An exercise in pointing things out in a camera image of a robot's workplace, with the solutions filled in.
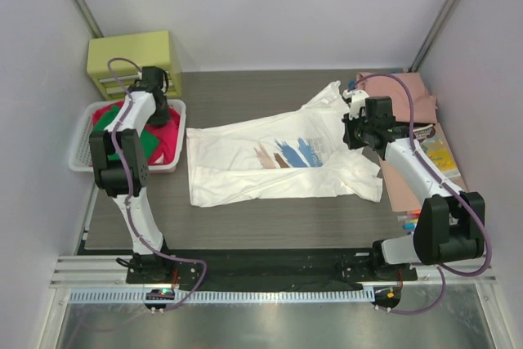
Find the white printed t shirt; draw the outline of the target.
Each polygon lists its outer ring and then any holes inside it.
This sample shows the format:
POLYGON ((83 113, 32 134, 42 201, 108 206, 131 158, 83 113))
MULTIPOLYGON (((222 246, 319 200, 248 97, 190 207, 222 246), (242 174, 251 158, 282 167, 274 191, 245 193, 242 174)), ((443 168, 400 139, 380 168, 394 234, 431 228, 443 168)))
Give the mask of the white printed t shirt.
POLYGON ((187 129, 191 204, 341 195, 380 201, 380 167, 342 140, 347 106, 340 85, 331 82, 299 110, 187 129))

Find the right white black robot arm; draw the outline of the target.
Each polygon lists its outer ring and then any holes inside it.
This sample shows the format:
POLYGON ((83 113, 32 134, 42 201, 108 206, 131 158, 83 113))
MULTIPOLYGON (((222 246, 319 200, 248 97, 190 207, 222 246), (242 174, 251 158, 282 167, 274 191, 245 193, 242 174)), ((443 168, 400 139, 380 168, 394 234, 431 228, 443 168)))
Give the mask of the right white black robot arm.
POLYGON ((483 257, 483 265, 469 275, 482 274, 491 263, 492 249, 481 195, 454 184, 424 154, 413 125, 396 122, 390 97, 357 90, 344 92, 343 100, 348 105, 342 118, 348 148, 372 148, 396 169, 421 204, 413 234, 374 243, 382 264, 422 263, 448 270, 451 262, 483 257))

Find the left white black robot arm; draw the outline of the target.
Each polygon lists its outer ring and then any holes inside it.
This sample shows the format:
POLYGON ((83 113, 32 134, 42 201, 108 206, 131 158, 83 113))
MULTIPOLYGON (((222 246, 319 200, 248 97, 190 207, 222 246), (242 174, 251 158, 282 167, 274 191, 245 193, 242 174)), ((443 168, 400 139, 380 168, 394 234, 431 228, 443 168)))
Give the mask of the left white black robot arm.
POLYGON ((114 119, 89 137, 95 183, 117 204, 132 237, 132 256, 117 260, 127 268, 129 284, 165 283, 173 272, 147 196, 150 170, 141 143, 147 124, 163 126, 169 120, 167 85, 163 69, 141 68, 138 79, 123 88, 123 106, 114 119))

